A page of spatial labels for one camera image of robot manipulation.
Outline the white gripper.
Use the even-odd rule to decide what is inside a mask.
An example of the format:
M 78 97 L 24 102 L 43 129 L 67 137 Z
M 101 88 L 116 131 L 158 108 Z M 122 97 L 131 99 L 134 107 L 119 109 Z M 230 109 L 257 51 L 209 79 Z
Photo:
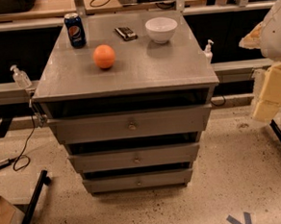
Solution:
M 276 61 L 265 72 L 263 84 L 253 118 L 260 122 L 270 122 L 281 108 L 281 0 L 277 0 L 265 15 L 262 23 L 239 41 L 244 49 L 261 49 L 264 57 Z

